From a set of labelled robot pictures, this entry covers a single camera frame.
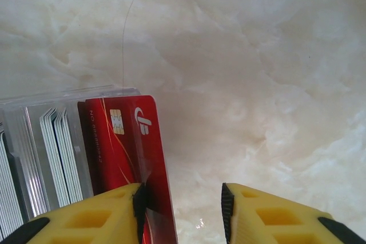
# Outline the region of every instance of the white marble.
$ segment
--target white marble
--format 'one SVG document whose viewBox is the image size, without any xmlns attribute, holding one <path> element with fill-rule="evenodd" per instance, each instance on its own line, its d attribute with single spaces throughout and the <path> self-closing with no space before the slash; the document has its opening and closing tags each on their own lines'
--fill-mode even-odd
<svg viewBox="0 0 366 244">
<path fill-rule="evenodd" d="M 0 2 L 1 98 L 107 83 L 156 97 L 181 243 L 224 243 L 222 182 L 366 238 L 366 0 Z"/>
</svg>

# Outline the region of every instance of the transparent card holder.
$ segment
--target transparent card holder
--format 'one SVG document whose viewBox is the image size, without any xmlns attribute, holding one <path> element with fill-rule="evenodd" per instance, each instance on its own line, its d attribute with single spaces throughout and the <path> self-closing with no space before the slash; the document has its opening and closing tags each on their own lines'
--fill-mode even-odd
<svg viewBox="0 0 366 244">
<path fill-rule="evenodd" d="M 56 113 L 66 109 L 77 177 L 80 182 L 82 199 L 85 199 L 93 196 L 93 188 L 78 102 L 84 102 L 90 98 L 139 94 L 138 90 L 134 88 L 104 86 L 11 98 L 0 102 L 0 121 L 4 126 L 9 153 L 16 162 L 22 203 L 25 208 L 25 221 L 60 207 L 44 134 L 42 134 L 40 117 L 52 108 L 55 108 Z"/>
</svg>

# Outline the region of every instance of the stack of cards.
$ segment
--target stack of cards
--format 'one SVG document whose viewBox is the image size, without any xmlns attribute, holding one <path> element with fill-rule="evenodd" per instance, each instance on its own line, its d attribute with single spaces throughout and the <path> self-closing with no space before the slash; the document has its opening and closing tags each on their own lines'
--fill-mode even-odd
<svg viewBox="0 0 366 244">
<path fill-rule="evenodd" d="M 57 115 L 54 122 L 54 128 L 70 202 L 75 203 L 82 200 L 83 197 L 73 151 L 73 143 L 71 141 L 69 123 L 67 121 L 66 109 Z"/>
<path fill-rule="evenodd" d="M 49 109 L 40 118 L 43 140 L 60 207 L 83 199 L 66 109 Z"/>
<path fill-rule="evenodd" d="M 11 173 L 15 167 L 10 166 L 9 154 L 2 125 L 0 124 L 0 228 L 1 236 L 7 237 L 23 225 L 23 216 L 15 190 L 16 180 Z"/>
</svg>

